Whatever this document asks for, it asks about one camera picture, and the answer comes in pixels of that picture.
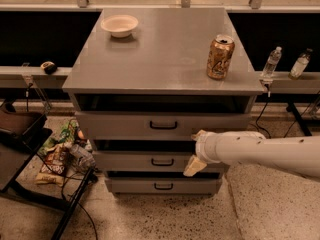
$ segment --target brown can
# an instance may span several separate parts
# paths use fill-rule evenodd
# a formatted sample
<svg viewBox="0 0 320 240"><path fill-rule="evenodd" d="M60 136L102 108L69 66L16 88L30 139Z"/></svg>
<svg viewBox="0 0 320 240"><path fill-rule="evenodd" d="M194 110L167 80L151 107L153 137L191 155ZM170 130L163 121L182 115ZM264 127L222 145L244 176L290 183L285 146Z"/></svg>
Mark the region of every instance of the brown can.
<svg viewBox="0 0 320 240"><path fill-rule="evenodd" d="M209 77L222 80L227 76L234 47L233 39L230 36L217 35L210 46L207 64Z"/></svg>

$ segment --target black drawer handle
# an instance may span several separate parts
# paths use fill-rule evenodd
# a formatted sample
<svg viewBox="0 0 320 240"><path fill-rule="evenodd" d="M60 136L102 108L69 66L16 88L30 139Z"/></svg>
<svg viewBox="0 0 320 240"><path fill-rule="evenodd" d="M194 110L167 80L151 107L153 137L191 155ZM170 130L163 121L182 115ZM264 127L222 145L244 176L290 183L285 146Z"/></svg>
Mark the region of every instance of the black drawer handle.
<svg viewBox="0 0 320 240"><path fill-rule="evenodd" d="M155 126L152 121L150 121L150 128L154 130L174 130L177 129L178 122L174 122L173 126Z"/></svg>
<svg viewBox="0 0 320 240"><path fill-rule="evenodd" d="M171 159L168 163L162 161L156 161L153 158L151 159L151 164L154 166L172 166L174 164L174 159Z"/></svg>
<svg viewBox="0 0 320 240"><path fill-rule="evenodd" d="M159 186L157 183L154 183L153 186L156 190L171 190L171 189L173 189L173 183L171 183L170 185L169 184L159 184Z"/></svg>

